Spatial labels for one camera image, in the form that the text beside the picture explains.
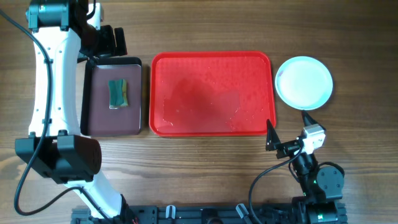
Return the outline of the light blue plate top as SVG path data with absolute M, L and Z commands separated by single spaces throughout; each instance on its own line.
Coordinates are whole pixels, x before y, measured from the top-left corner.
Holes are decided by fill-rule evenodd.
M 286 60 L 274 78 L 274 88 L 281 100 L 297 110 L 315 110 L 332 96 L 333 78 L 321 61 L 298 56 Z

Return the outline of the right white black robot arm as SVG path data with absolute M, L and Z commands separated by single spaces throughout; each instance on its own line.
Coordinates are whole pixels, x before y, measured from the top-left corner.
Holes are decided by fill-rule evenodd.
M 282 143 L 270 121 L 267 121 L 266 150 L 276 157 L 288 157 L 291 173 L 295 174 L 303 195 L 291 203 L 263 205 L 261 217 L 266 223 L 337 223 L 348 222 L 343 198 L 345 172 L 333 162 L 319 163 L 315 150 L 321 148 L 326 129 L 306 111 L 302 111 L 304 127 L 292 141 Z

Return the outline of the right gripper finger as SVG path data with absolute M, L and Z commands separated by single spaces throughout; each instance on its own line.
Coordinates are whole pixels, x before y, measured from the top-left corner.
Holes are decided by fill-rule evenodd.
M 267 136 L 266 136 L 266 150 L 275 151 L 278 150 L 281 145 L 281 141 L 272 125 L 271 121 L 267 120 Z
M 302 119 L 303 119 L 303 123 L 304 123 L 304 126 L 305 126 L 305 127 L 311 126 L 311 125 L 315 125 L 315 124 L 319 125 L 319 123 L 318 123 L 316 120 L 314 120 L 314 119 L 308 114 L 307 111 L 302 110 L 302 111 L 301 111 L 301 115 L 302 115 Z

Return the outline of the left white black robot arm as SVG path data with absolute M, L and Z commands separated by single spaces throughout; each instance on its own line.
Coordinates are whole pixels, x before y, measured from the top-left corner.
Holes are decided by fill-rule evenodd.
M 93 223 L 133 223 L 134 213 L 101 171 L 97 140 L 81 135 L 76 115 L 76 66 L 126 54 L 122 29 L 103 25 L 98 2 L 32 1 L 24 33 L 33 40 L 35 103 L 16 154 L 42 177 L 76 192 Z

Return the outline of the green yellow sponge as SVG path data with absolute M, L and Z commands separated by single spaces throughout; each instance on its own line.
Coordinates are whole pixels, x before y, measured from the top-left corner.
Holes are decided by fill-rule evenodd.
M 118 109 L 127 107 L 127 81 L 125 79 L 109 80 L 109 108 Z

